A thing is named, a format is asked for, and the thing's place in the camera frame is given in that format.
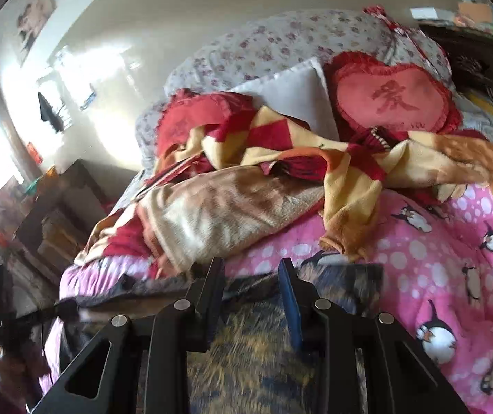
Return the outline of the white pillow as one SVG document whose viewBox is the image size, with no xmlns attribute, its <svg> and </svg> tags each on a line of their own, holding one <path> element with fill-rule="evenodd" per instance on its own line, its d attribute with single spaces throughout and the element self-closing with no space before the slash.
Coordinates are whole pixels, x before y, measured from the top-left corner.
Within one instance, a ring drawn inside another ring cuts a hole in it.
<svg viewBox="0 0 493 414">
<path fill-rule="evenodd" d="M 304 121 L 320 137 L 339 141 L 322 65 L 317 57 L 296 66 L 238 85 L 231 92 L 249 95 L 256 108 Z"/>
</svg>

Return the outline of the floral grey bedsheet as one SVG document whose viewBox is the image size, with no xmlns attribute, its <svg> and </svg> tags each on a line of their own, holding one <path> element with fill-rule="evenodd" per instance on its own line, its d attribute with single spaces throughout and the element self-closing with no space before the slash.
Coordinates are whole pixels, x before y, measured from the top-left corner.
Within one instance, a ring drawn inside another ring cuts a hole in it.
<svg viewBox="0 0 493 414">
<path fill-rule="evenodd" d="M 447 88 L 452 71 L 440 45 L 422 31 L 397 25 L 378 7 L 364 12 L 306 9 L 284 12 L 215 38 L 180 63 L 166 79 L 161 99 L 136 121 L 135 137 L 146 168 L 157 158 L 155 128 L 169 95 L 226 91 L 248 80 L 316 57 L 328 63 L 343 51 L 362 51 L 386 65 L 415 63 Z"/>
</svg>

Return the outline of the dark floral patterned garment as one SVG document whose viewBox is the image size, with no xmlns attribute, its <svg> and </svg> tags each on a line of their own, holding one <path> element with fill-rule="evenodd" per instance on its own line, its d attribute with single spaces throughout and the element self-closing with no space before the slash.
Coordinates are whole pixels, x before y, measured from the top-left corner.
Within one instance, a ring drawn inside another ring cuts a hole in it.
<svg viewBox="0 0 493 414">
<path fill-rule="evenodd" d="M 95 309 L 94 318 L 52 329 L 45 351 L 62 372 L 105 319 L 121 308 L 139 317 L 157 312 L 190 287 L 184 277 L 141 281 L 119 278 L 106 290 L 69 290 Z M 278 275 L 229 279 L 210 350 L 187 358 L 193 413 L 311 413 L 317 397 L 316 364 L 290 344 Z"/>
</svg>

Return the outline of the red yellow checkered blanket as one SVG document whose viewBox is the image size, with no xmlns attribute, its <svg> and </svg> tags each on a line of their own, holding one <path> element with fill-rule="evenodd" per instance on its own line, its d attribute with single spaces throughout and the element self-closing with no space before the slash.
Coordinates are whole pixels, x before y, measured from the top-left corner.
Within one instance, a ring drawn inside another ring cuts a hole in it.
<svg viewBox="0 0 493 414">
<path fill-rule="evenodd" d="M 320 212 L 324 227 L 320 245 L 351 257 L 364 253 L 386 189 L 486 183 L 493 193 L 491 142 L 411 131 L 391 150 L 372 152 L 320 137 L 271 108 L 254 108 L 247 96 L 228 93 L 223 99 L 208 116 L 194 109 L 186 135 L 157 134 L 154 176 L 125 208 L 95 226 L 76 265 L 129 255 L 152 259 L 161 273 L 176 275 L 164 271 L 166 256 L 145 242 L 137 202 L 152 188 L 233 166 L 258 166 L 265 175 L 320 184 L 323 199 L 313 209 Z"/>
</svg>

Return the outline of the dark carved wooden headboard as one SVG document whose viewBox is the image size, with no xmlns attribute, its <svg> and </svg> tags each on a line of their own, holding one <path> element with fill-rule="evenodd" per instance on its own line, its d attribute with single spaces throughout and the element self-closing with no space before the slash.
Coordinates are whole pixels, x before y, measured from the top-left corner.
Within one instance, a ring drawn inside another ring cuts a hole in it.
<svg viewBox="0 0 493 414">
<path fill-rule="evenodd" d="M 455 86 L 482 92 L 493 103 L 493 35 L 431 23 L 422 23 L 420 30 L 446 52 Z"/>
</svg>

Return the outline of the wall photo poster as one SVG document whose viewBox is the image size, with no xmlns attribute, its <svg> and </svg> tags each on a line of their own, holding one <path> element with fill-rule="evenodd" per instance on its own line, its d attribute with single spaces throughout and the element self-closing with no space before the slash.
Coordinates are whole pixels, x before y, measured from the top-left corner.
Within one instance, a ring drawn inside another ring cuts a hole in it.
<svg viewBox="0 0 493 414">
<path fill-rule="evenodd" d="M 29 0 L 16 18 L 15 51 L 24 63 L 39 34 L 56 10 L 55 0 Z"/>
</svg>

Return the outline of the pink penguin blanket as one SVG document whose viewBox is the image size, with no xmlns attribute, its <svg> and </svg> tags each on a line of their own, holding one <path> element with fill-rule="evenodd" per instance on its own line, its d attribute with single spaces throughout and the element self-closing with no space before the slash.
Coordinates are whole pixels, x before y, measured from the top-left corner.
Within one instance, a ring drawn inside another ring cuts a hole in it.
<svg viewBox="0 0 493 414">
<path fill-rule="evenodd" d="M 231 278 L 277 273 L 289 257 L 303 278 L 347 309 L 390 312 L 423 347 L 472 413 L 493 413 L 493 195 L 469 185 L 430 210 L 384 191 L 368 256 L 353 265 L 319 246 L 307 214 L 227 258 Z"/>
</svg>

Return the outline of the beige fleece blanket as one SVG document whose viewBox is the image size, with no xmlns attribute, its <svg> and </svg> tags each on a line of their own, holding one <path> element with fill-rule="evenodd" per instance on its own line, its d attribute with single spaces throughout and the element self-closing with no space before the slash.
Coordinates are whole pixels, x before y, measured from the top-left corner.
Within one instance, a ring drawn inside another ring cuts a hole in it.
<svg viewBox="0 0 493 414">
<path fill-rule="evenodd" d="M 150 189 L 137 202 L 144 240 L 180 274 L 229 258 L 295 223 L 320 204 L 320 184 L 233 166 Z"/>
</svg>

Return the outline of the dark wooden cabinet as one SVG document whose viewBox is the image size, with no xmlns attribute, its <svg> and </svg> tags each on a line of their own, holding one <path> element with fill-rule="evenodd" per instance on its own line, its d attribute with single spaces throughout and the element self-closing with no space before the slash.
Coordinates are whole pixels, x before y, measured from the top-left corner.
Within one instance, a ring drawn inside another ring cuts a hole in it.
<svg viewBox="0 0 493 414">
<path fill-rule="evenodd" d="M 32 272 L 60 280 L 110 207 L 99 183 L 78 160 L 54 167 L 29 187 L 11 178 L 0 190 L 0 235 Z"/>
</svg>

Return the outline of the red heart pillow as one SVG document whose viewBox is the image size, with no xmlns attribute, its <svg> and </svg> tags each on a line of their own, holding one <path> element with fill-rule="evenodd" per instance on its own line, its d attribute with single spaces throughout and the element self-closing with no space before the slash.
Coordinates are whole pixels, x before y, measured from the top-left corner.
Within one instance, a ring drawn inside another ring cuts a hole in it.
<svg viewBox="0 0 493 414">
<path fill-rule="evenodd" d="M 346 51 L 323 71 L 343 140 L 374 127 L 448 134 L 461 125 L 452 92 L 413 63 L 388 66 L 361 51 Z"/>
</svg>

